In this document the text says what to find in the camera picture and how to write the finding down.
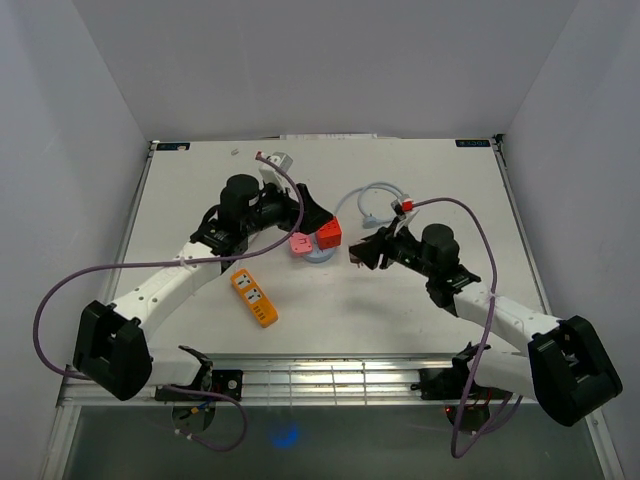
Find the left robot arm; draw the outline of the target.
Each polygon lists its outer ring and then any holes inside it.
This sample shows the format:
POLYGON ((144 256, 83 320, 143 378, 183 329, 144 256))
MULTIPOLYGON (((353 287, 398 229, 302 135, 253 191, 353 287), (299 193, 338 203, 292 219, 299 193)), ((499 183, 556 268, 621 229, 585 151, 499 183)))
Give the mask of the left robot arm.
POLYGON ((145 386, 164 385, 190 399, 205 397, 212 387, 209 358, 188 346, 151 350, 153 334, 191 295, 228 270, 247 251, 251 236, 271 227, 311 234, 332 217, 304 184, 290 193, 251 175, 230 177, 174 264, 108 305, 93 301, 84 308, 73 366, 119 400, 145 386))

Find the round blue power socket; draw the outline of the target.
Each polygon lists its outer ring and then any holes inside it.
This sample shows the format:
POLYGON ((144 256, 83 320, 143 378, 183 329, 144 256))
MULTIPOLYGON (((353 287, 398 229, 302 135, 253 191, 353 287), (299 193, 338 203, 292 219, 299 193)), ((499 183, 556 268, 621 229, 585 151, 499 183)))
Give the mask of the round blue power socket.
POLYGON ((312 264, 321 264, 330 260, 335 254, 335 248, 321 249, 319 246, 314 245, 309 253, 306 253, 302 258, 312 264))

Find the pink plug adapter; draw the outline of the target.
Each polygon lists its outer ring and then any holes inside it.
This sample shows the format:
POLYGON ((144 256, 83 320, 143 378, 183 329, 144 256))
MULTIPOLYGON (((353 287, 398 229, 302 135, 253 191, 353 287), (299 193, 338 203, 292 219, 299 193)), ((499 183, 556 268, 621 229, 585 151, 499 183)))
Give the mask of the pink plug adapter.
POLYGON ((289 238, 289 247, 291 253, 296 257, 308 255, 314 250, 312 236, 296 232, 289 238))

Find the brown pink charger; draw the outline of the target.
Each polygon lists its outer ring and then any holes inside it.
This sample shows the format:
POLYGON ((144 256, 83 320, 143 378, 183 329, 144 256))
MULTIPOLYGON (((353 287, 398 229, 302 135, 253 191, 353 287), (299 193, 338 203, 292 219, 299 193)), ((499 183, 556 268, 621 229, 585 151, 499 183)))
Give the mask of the brown pink charger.
POLYGON ((349 261, 358 267, 363 265, 362 259, 352 253, 349 254, 349 261))

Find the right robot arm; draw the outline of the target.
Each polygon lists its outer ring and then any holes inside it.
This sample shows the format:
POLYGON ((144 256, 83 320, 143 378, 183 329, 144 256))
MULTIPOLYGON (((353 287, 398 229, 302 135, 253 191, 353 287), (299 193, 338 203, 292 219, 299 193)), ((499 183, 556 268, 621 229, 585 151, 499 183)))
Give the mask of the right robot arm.
POLYGON ((451 315, 489 325, 515 348, 468 346, 456 358, 451 382, 464 397, 496 388, 535 400, 547 415, 572 426, 623 391, 622 381, 593 325, 560 319, 491 293, 459 260, 453 231, 443 224, 415 238, 408 228, 382 227, 350 246, 352 262, 371 270, 397 263, 426 277, 433 303, 451 315))

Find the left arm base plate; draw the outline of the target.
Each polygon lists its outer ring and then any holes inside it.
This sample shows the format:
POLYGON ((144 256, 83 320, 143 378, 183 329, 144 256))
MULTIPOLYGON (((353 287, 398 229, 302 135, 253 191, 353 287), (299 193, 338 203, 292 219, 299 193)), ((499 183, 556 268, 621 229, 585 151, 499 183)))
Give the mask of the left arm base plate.
POLYGON ((188 386, 175 385, 175 388, 189 390, 189 393, 180 393, 167 387, 158 387, 155 391, 154 399, 163 402, 209 401, 210 397, 198 394, 198 391, 207 391, 229 396, 236 401, 240 401, 242 385, 242 370, 211 370, 199 375, 188 386))

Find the red cube socket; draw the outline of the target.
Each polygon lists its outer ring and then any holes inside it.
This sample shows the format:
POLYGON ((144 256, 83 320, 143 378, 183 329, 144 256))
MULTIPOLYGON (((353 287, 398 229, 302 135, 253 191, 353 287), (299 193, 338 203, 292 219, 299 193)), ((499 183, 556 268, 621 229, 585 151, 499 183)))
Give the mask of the red cube socket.
POLYGON ((328 250, 339 247, 342 243, 342 229, 336 216, 323 225, 315 233, 318 247, 328 250))

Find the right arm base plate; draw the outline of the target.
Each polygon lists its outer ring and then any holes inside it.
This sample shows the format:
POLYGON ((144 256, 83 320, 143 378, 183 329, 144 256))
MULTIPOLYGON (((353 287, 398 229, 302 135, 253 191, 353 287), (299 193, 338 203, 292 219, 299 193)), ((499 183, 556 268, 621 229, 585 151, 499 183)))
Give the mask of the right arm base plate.
POLYGON ((423 368, 410 390, 419 392, 422 400, 460 400, 468 376, 454 368, 423 368))

